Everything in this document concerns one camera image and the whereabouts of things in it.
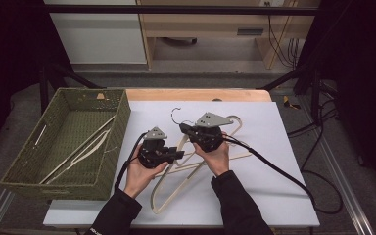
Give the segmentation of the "green woven basket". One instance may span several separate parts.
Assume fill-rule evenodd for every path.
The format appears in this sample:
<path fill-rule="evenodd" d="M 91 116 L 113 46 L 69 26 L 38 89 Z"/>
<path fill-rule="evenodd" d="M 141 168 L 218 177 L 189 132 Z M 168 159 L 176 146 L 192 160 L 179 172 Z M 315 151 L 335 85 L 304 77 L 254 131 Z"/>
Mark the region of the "green woven basket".
<path fill-rule="evenodd" d="M 34 199 L 108 199 L 130 114 L 123 89 L 58 89 L 1 185 Z M 51 181 L 39 184 L 112 116 L 115 119 L 89 141 L 87 148 L 57 170 Z"/>

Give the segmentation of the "beige clothes hanger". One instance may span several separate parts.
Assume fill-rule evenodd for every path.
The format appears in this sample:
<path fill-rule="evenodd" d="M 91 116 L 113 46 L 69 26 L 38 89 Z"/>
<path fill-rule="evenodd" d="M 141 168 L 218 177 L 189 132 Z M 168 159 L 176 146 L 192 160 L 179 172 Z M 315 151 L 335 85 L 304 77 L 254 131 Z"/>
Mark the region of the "beige clothes hanger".
<path fill-rule="evenodd" d="M 232 130 L 231 134 L 235 134 L 236 132 L 238 132 L 242 126 L 243 126 L 243 122 L 241 121 L 241 119 L 237 116 L 227 116 L 226 118 L 229 118 L 230 120 L 237 123 L 237 126 Z M 179 124 L 180 123 L 186 123 L 190 126 L 194 126 L 195 125 L 195 122 L 196 121 L 189 121 L 189 120 L 183 120 L 182 122 L 179 122 L 177 125 L 179 127 Z M 189 184 L 189 182 L 191 181 L 191 179 L 195 176 L 193 175 L 192 177 L 188 177 L 189 174 L 187 175 L 187 177 L 169 194 L 169 196 L 164 199 L 163 203 L 159 206 L 156 202 L 157 200 L 157 197 L 159 196 L 159 194 L 162 192 L 163 188 L 164 188 L 164 185 L 165 185 L 165 181 L 167 179 L 167 176 L 162 176 L 160 177 L 158 183 L 155 185 L 152 193 L 151 193 L 151 196 L 150 196 L 150 206 L 151 206 L 151 209 L 153 211 L 153 213 L 155 214 L 159 214 L 161 212 L 163 212 L 166 207 L 180 194 L 180 192 Z"/>
<path fill-rule="evenodd" d="M 187 143 L 191 143 L 189 140 L 188 135 L 183 135 L 179 143 L 177 144 L 177 150 L 184 150 L 184 146 Z M 249 157 L 251 153 L 244 152 L 244 153 L 237 153 L 236 155 L 229 157 L 229 160 L 237 160 L 241 158 Z M 188 177 L 192 177 L 195 175 L 203 166 L 205 166 L 205 162 L 198 161 L 198 162 L 191 162 L 191 159 L 193 156 L 198 156 L 195 154 L 195 151 L 188 151 L 188 153 L 184 153 L 181 160 L 175 160 L 173 164 L 170 164 L 167 169 L 164 169 L 162 172 L 157 174 L 155 177 L 162 177 L 162 176 L 168 176 L 169 174 L 177 173 L 177 172 L 183 172 L 189 169 L 192 169 L 192 171 L 189 173 Z"/>
<path fill-rule="evenodd" d="M 89 141 L 92 140 L 100 131 L 102 131 L 109 123 L 111 123 L 116 116 L 112 116 L 104 124 L 102 124 L 96 131 L 94 131 L 86 140 L 84 140 L 75 150 L 73 150 L 64 160 L 62 160 L 50 173 L 48 173 L 39 184 L 44 184 L 48 181 L 51 181 L 49 178 L 59 170 L 68 160 L 70 160 L 79 150 L 84 146 L 87 148 L 90 144 Z"/>

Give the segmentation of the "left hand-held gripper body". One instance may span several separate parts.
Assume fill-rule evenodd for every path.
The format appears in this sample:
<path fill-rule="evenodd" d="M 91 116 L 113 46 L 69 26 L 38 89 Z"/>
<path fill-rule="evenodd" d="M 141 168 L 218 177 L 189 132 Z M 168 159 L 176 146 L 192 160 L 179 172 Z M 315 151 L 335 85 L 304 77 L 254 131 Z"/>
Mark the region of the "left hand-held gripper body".
<path fill-rule="evenodd" d="M 139 162 L 146 168 L 156 168 L 162 163 L 172 163 L 169 147 L 165 146 L 167 136 L 156 126 L 143 137 L 138 153 Z"/>

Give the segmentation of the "person's left hand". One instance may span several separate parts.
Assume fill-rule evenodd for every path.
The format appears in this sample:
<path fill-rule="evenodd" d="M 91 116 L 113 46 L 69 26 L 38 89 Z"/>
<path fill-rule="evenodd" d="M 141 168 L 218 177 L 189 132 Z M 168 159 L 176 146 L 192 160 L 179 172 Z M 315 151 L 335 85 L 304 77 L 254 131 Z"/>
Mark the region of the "person's left hand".
<path fill-rule="evenodd" d="M 136 147 L 130 164 L 127 168 L 126 183 L 123 192 L 132 199 L 135 199 L 155 178 L 157 174 L 162 172 L 168 162 L 164 162 L 155 168 L 146 168 L 142 166 L 138 159 L 139 149 L 141 145 Z"/>

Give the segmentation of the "black metal stand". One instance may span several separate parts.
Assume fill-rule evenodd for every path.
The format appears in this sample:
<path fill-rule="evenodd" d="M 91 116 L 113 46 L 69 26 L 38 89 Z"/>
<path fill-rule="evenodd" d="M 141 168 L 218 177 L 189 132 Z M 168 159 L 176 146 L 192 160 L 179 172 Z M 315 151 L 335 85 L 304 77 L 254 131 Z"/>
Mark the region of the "black metal stand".
<path fill-rule="evenodd" d="M 316 124 L 321 123 L 321 117 L 319 114 L 319 94 L 320 94 L 320 73 L 315 66 L 309 64 L 302 65 L 276 80 L 264 85 L 260 90 L 270 91 L 280 84 L 289 81 L 292 78 L 296 78 L 297 82 L 293 88 L 296 95 L 305 94 L 309 88 L 310 92 L 310 117 Z"/>

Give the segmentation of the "black curtain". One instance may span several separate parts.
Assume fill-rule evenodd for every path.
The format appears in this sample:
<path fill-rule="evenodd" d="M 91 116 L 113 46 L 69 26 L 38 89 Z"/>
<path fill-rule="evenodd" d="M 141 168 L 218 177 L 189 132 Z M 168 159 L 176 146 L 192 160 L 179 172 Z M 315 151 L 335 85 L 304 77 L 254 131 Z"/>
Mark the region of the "black curtain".
<path fill-rule="evenodd" d="M 311 26 L 302 58 L 314 48 L 338 19 L 331 45 L 320 67 L 326 79 L 338 86 L 338 100 L 358 150 L 376 170 L 376 0 L 321 0 L 329 14 L 317 16 Z"/>
<path fill-rule="evenodd" d="M 42 67 L 70 60 L 44 0 L 0 0 L 0 129 L 11 96 L 38 82 Z"/>

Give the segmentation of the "person's right hand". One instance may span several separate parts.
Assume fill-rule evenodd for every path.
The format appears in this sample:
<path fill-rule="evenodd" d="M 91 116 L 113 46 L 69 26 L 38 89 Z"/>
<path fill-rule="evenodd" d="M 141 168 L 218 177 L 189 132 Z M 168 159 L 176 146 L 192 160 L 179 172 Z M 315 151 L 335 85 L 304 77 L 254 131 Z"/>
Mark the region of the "person's right hand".
<path fill-rule="evenodd" d="M 229 170 L 229 146 L 225 141 L 211 152 L 204 152 L 197 143 L 194 143 L 193 146 L 195 153 L 203 158 L 215 177 L 219 177 Z"/>

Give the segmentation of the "white cabinet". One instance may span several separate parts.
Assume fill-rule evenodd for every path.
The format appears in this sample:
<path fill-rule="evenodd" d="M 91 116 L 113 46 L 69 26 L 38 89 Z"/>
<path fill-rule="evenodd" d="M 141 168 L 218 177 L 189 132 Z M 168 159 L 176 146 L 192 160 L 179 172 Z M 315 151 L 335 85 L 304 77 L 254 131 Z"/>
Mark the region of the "white cabinet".
<path fill-rule="evenodd" d="M 146 64 L 137 14 L 51 13 L 72 64 Z"/>

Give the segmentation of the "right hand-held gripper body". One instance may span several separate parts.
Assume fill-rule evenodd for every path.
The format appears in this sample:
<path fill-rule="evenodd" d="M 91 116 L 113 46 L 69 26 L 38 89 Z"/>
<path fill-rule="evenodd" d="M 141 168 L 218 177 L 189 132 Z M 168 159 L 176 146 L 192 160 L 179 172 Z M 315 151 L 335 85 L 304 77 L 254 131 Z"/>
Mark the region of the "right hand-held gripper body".
<path fill-rule="evenodd" d="M 228 117 L 210 112 L 204 113 L 191 128 L 191 141 L 197 143 L 204 152 L 216 150 L 223 142 L 221 127 L 232 124 Z"/>

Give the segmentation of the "light wooden desk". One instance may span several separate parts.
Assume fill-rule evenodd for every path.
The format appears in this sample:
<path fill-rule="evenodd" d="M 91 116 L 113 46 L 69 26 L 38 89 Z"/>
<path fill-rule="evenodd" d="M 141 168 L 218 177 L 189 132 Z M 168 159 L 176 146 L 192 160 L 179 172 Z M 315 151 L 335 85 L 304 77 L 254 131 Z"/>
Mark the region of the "light wooden desk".
<path fill-rule="evenodd" d="M 317 7 L 321 0 L 285 0 L 282 7 Z M 142 5 L 260 7 L 260 0 L 136 0 Z M 256 41 L 267 69 L 286 52 L 288 38 L 305 40 L 312 16 L 142 14 L 144 35 L 160 37 L 246 37 Z"/>

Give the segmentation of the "black horizontal frame bar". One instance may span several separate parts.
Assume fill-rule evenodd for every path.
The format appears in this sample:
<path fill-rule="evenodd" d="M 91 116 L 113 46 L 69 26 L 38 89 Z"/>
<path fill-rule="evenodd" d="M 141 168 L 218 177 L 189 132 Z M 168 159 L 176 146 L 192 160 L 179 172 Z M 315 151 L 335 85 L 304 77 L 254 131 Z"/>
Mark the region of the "black horizontal frame bar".
<path fill-rule="evenodd" d="M 44 5 L 49 13 L 316 16 L 319 8 L 172 5 Z"/>

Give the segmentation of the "white wall socket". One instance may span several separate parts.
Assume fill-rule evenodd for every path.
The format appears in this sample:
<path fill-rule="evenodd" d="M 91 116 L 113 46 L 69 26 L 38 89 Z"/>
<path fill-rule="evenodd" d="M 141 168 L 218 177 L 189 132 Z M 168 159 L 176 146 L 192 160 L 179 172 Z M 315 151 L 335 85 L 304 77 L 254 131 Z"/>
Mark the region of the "white wall socket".
<path fill-rule="evenodd" d="M 260 0 L 259 6 L 261 7 L 282 7 L 285 0 Z"/>

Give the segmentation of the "yellow and black tool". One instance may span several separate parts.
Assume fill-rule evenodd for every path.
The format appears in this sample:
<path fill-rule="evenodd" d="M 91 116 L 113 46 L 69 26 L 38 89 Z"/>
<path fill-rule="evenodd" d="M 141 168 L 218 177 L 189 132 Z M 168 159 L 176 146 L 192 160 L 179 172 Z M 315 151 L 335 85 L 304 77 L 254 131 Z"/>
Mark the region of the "yellow and black tool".
<path fill-rule="evenodd" d="M 300 110 L 301 109 L 301 106 L 300 105 L 294 105 L 290 102 L 288 96 L 283 96 L 283 105 L 284 107 L 286 108 L 291 108 L 291 109 L 294 109 L 294 110 Z"/>

